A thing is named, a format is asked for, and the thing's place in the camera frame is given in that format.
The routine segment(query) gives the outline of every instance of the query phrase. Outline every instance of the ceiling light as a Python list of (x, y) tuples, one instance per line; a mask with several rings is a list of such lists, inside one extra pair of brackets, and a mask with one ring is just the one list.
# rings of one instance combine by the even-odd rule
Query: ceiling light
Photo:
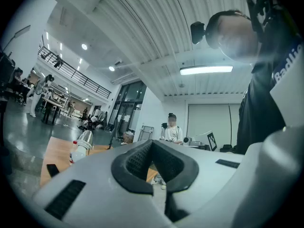
[(230, 73), (233, 66), (195, 66), (180, 69), (181, 75), (205, 74), (205, 73)]

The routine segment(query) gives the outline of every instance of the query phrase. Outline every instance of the wooden table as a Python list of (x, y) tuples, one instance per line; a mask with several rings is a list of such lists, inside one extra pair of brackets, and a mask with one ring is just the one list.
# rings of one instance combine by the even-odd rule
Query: wooden table
[[(47, 151), (41, 168), (41, 187), (51, 179), (47, 170), (47, 164), (55, 164), (60, 172), (70, 167), (69, 156), (72, 144), (72, 141), (66, 141), (54, 137), (49, 139)], [(89, 155), (106, 151), (108, 147), (108, 145), (94, 145), (94, 149), (90, 150)], [(147, 174), (147, 182), (150, 182), (156, 176), (156, 174), (157, 171), (149, 169)]]
[(46, 111), (44, 112), (44, 116), (43, 116), (43, 119), (42, 119), (43, 123), (48, 124), (48, 117), (49, 117), (49, 114), (51, 112), (52, 105), (56, 106), (56, 110), (54, 112), (54, 116), (53, 116), (53, 120), (52, 120), (52, 125), (54, 125), (55, 118), (56, 118), (56, 115), (57, 115), (57, 112), (58, 112), (59, 108), (64, 108), (64, 107), (62, 105), (57, 104), (56, 102), (51, 101), (49, 99), (46, 99), (44, 97), (42, 97), (42, 99), (44, 99), (47, 102)]

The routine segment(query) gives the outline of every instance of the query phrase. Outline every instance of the glossy gray floor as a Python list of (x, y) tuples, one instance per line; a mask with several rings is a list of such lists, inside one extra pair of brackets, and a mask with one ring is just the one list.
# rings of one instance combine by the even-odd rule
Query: glossy gray floor
[[(8, 179), (14, 189), (27, 197), (31, 197), (39, 188), (40, 171), (50, 137), (72, 142), (82, 133), (77, 128), (82, 123), (76, 118), (60, 115), (52, 126), (43, 123), (42, 117), (42, 113), (36, 113), (36, 118), (31, 117), (26, 114), (24, 106), (12, 99), (4, 115), (4, 143), (10, 150), (13, 170)], [(109, 142), (110, 133), (95, 130), (93, 144), (108, 145)], [(113, 141), (113, 147), (119, 145), (120, 142)]]

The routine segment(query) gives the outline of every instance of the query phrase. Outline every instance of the black metal railing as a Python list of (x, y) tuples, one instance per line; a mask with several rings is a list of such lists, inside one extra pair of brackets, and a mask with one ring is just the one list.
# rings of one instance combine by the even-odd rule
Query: black metal railing
[[(52, 66), (54, 66), (57, 62), (57, 55), (50, 50), (48, 50), (46, 47), (43, 47), (39, 50), (38, 56), (40, 56), (42, 59), (46, 60), (48, 63), (50, 63)], [(103, 88), (98, 83), (95, 83), (93, 80), (89, 79), (88, 77), (84, 76), (82, 73), (80, 73), (78, 70), (74, 69), (72, 66), (70, 66), (68, 63), (66, 63), (64, 60), (62, 60), (62, 64), (59, 64), (56, 69), (63, 72), (73, 80), (77, 81), (78, 83), (82, 84), (83, 86), (87, 87), (88, 89), (98, 93), (99, 95), (108, 98), (111, 91), (107, 90), (106, 88)]]

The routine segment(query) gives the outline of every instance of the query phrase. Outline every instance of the cable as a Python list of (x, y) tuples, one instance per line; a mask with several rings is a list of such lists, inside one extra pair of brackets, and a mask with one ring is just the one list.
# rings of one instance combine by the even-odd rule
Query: cable
[(231, 121), (231, 111), (230, 111), (230, 105), (229, 104), (228, 104), (228, 108), (229, 108), (229, 115), (230, 115), (230, 145), (231, 145), (231, 143), (232, 143), (232, 121)]

